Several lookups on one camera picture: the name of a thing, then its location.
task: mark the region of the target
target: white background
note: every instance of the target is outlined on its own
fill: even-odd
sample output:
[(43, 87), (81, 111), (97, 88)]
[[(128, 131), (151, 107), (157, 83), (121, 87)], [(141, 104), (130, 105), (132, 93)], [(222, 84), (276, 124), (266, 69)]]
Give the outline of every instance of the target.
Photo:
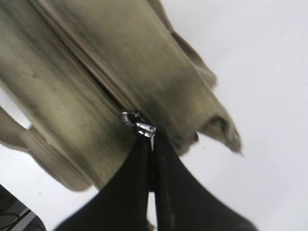
[[(261, 231), (308, 230), (308, 1), (163, 3), (176, 30), (217, 74), (215, 94), (244, 143), (241, 158), (200, 136), (183, 162)], [(3, 92), (0, 104), (29, 125)], [(0, 184), (37, 213), (47, 230), (97, 192), (70, 192), (29, 156), (4, 147)]]

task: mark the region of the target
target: zipper teeth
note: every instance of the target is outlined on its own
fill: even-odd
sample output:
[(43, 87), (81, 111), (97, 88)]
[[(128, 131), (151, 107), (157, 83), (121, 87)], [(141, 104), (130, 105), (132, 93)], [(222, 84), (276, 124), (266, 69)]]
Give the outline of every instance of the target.
[[(84, 49), (82, 49), (79, 46), (79, 44), (75, 42), (75, 40), (69, 35), (69, 33), (67, 33), (61, 27), (61, 25), (56, 22), (56, 20), (53, 20), (50, 13), (38, 2), (36, 2), (36, 4), (33, 1), (30, 2), (32, 3), (33, 7), (37, 10), (37, 12), (41, 15), (42, 19), (45, 21), (48, 27), (54, 32), (56, 37), (66, 47), (68, 52), (73, 56), (75, 61), (82, 67), (83, 70), (86, 71), (89, 77), (95, 82), (95, 84), (99, 86), (99, 88), (104, 92), (105, 96), (108, 97), (109, 100), (113, 102), (113, 104), (118, 108), (118, 110), (126, 111), (126, 108), (134, 108), (133, 104), (129, 101), (129, 98), (126, 97), (123, 91), (120, 91), (119, 88), (117, 89), (119, 91), (118, 93), (123, 96), (121, 98), (124, 100), (120, 101), (118, 97), (115, 96), (115, 94), (112, 94), (111, 90), (108, 89), (108, 87), (106, 86), (108, 84), (107, 83), (104, 84), (103, 81), (101, 81), (100, 78), (97, 77), (97, 75), (104, 76), (105, 81), (108, 81), (109, 85), (115, 85), (112, 82), (111, 78), (109, 78), (108, 75), (97, 65), (97, 63), (94, 62), (91, 57), (89, 57), (89, 55), (84, 51)], [(61, 37), (58, 32), (63, 34), (68, 41), (65, 41), (65, 39)], [(77, 51), (74, 52), (72, 47), (68, 43), (71, 43), (71, 46), (76, 47)]]

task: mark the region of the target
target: zipper slider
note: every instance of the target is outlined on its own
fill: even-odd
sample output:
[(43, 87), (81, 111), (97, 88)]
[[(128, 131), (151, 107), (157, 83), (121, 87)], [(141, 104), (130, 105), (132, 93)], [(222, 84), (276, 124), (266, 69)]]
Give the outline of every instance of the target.
[(122, 120), (128, 127), (133, 128), (139, 135), (150, 138), (151, 149), (154, 150), (154, 137), (156, 133), (156, 127), (149, 125), (137, 112), (122, 112)]

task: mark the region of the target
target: olive green bag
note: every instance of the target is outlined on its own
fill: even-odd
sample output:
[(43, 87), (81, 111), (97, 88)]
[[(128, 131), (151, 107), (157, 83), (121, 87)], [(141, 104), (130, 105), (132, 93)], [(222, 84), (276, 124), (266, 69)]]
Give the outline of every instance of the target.
[(0, 86), (32, 122), (0, 108), (1, 144), (71, 190), (102, 188), (125, 161), (136, 135), (123, 111), (141, 112), (178, 154), (197, 131), (238, 152), (215, 82), (158, 0), (0, 0)]

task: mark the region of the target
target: black object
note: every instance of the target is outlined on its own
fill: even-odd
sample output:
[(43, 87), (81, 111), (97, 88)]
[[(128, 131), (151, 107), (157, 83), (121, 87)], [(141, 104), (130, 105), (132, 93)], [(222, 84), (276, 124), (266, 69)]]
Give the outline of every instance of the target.
[(209, 193), (158, 132), (153, 152), (149, 139), (139, 136), (111, 181), (56, 231), (148, 231), (150, 188), (159, 231), (257, 231)]
[(0, 231), (10, 230), (44, 231), (45, 226), (38, 216), (0, 185)]

